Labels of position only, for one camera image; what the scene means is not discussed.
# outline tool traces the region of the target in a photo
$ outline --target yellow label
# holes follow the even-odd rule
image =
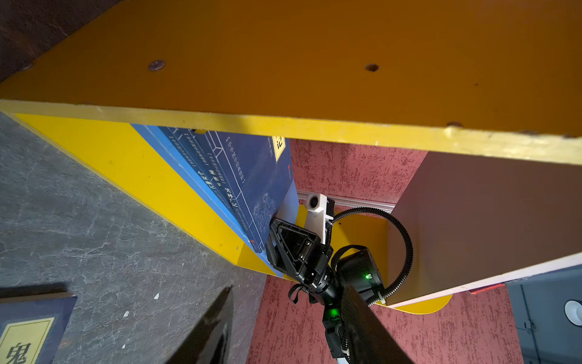
[[[55,318],[8,324],[0,337],[2,364],[34,364]]]
[[[273,148],[275,149],[275,161],[278,161],[281,153],[285,150],[285,138],[282,136],[274,136]]]

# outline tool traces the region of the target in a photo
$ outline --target blue book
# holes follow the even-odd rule
[[[253,248],[261,253],[269,238],[269,223],[293,182],[289,141],[225,132],[203,135],[200,144],[210,148],[229,184],[226,197],[240,206],[252,230]]]
[[[267,259],[267,254],[265,253],[265,250],[262,249],[262,247],[264,246],[264,242],[266,239],[268,239],[268,223],[267,224],[263,224],[262,226],[267,226],[267,230],[265,232],[266,235],[262,235],[262,239],[254,239],[255,244],[251,243],[250,239],[249,239],[249,234],[246,233],[243,228],[241,223],[239,222],[239,219],[235,217],[235,215],[232,213],[232,211],[230,209],[228,209],[228,204],[224,204],[224,202],[222,202],[220,199],[218,199],[218,196],[216,195],[215,191],[210,189],[208,187],[208,185],[205,183],[205,181],[202,179],[202,177],[196,173],[194,171],[194,168],[190,165],[190,163],[185,159],[183,153],[181,153],[175,146],[175,144],[173,144],[168,137],[162,132],[162,130],[158,127],[158,126],[151,126],[151,125],[141,125],[141,124],[132,124],[132,126],[134,127],[134,129],[144,138],[145,141],[148,142],[148,144],[156,151],[158,152],[158,154],[180,175],[180,177],[182,177],[182,179],[184,179],[184,181],[186,183],[188,183],[188,185],[216,212],[216,214],[232,229],[233,232],[235,232],[240,239],[250,248],[252,248],[255,251],[255,254],[257,255],[257,257],[259,259],[261,259],[268,267],[271,267],[271,265],[269,264],[269,261]],[[194,135],[196,136],[196,139],[198,140],[198,142],[200,144],[201,141],[204,141],[204,139],[200,139],[198,137],[198,134],[195,132]],[[278,157],[281,158],[281,163],[278,163],[278,168],[281,167],[283,171],[286,172],[283,173],[283,175],[286,175],[288,180],[291,181],[291,183],[288,183],[287,181],[285,183],[282,184],[281,189],[278,190],[277,192],[282,194],[285,198],[285,210],[288,210],[288,214],[289,216],[292,214],[294,216],[289,217],[289,221],[290,222],[294,222],[295,218],[296,218],[296,214],[297,214],[297,210],[299,208],[298,206],[298,201],[297,201],[297,191],[295,189],[294,186],[294,182],[293,182],[293,171],[291,168],[291,154],[290,154],[290,146],[289,146],[289,142],[288,140],[284,139],[284,138],[273,138],[273,137],[259,137],[262,138],[262,144],[263,146],[269,146],[269,144],[267,142],[270,143],[271,147],[268,147],[266,149],[266,151],[269,153],[269,156],[273,156],[273,158]],[[216,148],[212,147],[211,151],[212,153],[214,153],[214,150]],[[242,204],[239,204],[236,202],[237,206],[241,207],[243,206]],[[280,201],[275,203],[275,211],[277,211],[277,209],[280,206]],[[260,245],[259,247],[261,248],[261,250],[255,249],[255,245],[257,245],[257,242],[259,242],[258,244],[262,244],[262,246]],[[279,277],[282,277],[282,274],[277,271],[272,269],[273,273]]]
[[[194,171],[202,178],[204,183],[215,193],[218,199],[229,209],[232,213],[233,208],[231,208],[229,202],[227,201],[225,195],[222,193],[226,182],[222,182],[219,179],[215,179],[209,173],[210,161],[208,157],[204,155],[202,148],[194,139],[190,129],[184,128],[168,128],[166,126],[160,126],[159,129],[164,133],[168,140],[176,147],[178,152],[184,157],[188,164],[194,169]]]
[[[76,301],[67,292],[0,299],[2,363],[52,363]]]

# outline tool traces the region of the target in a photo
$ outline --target robotic arm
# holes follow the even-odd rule
[[[289,291],[289,299],[297,303],[299,291],[308,294],[310,303],[320,303],[324,309],[325,338],[333,358],[350,362],[349,337],[342,312],[344,291],[352,286],[369,306],[385,303],[408,276],[413,259],[412,242],[404,226],[389,213],[372,207],[356,207],[335,215],[335,202],[320,193],[311,194],[305,202],[305,228],[279,218],[271,221],[271,243],[267,244],[267,258],[278,271],[298,282]],[[400,231],[406,245],[404,266],[389,287],[384,282],[368,248],[348,245],[333,255],[331,233],[333,224],[352,214],[370,213],[389,220]],[[357,253],[342,258],[349,249]]]

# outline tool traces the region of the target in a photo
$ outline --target book illustration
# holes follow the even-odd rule
[[[266,193],[262,197],[262,202],[257,204],[253,209],[253,218],[259,231],[265,231],[269,228],[269,223],[275,215],[275,200]]]

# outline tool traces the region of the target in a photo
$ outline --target black cable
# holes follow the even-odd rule
[[[346,334],[346,329],[344,327],[344,329],[342,330],[342,350],[347,351],[347,348],[348,348],[348,346],[347,346],[347,334]],[[344,356],[344,358],[346,359],[346,361],[348,363],[351,363],[349,355]]]
[[[388,287],[380,289],[380,292],[379,292],[380,295],[382,296],[382,298],[386,298],[386,297],[392,295],[394,292],[396,292],[396,290],[398,288],[400,288],[400,286],[404,283],[404,280],[406,279],[406,277],[408,277],[408,275],[410,273],[410,269],[412,269],[412,259],[414,256],[414,250],[412,247],[412,240],[410,239],[408,232],[406,231],[404,226],[400,223],[400,221],[398,221],[397,218],[390,215],[386,211],[383,211],[383,210],[380,210],[379,208],[374,208],[374,207],[355,207],[355,208],[350,208],[349,210],[346,210],[344,212],[337,214],[333,218],[333,220],[331,220],[330,222],[327,223],[327,233],[325,235],[325,244],[326,245],[331,245],[331,231],[332,231],[333,224],[336,223],[337,220],[340,220],[341,218],[344,218],[344,217],[349,216],[349,215],[354,215],[354,214],[374,214],[374,215],[381,216],[381,217],[385,218],[386,220],[390,221],[398,229],[398,231],[402,235],[402,238],[404,239],[404,245],[406,246],[406,258],[404,259],[404,266],[402,267],[400,274],[398,275],[398,277],[396,277],[394,282],[392,282],[392,284],[389,285]],[[366,303],[368,304],[368,306],[371,306],[379,301],[381,301],[381,299],[380,299],[380,297],[378,297],[376,295],[376,296],[372,296],[372,297],[368,298],[366,300]]]
[[[364,250],[368,249],[368,247],[363,245],[346,245],[339,248],[338,251],[335,252],[335,254],[333,255],[333,258],[331,258],[331,262],[329,264],[334,272],[336,271],[336,267],[338,266],[339,260],[342,258],[342,255],[344,255],[350,249]]]

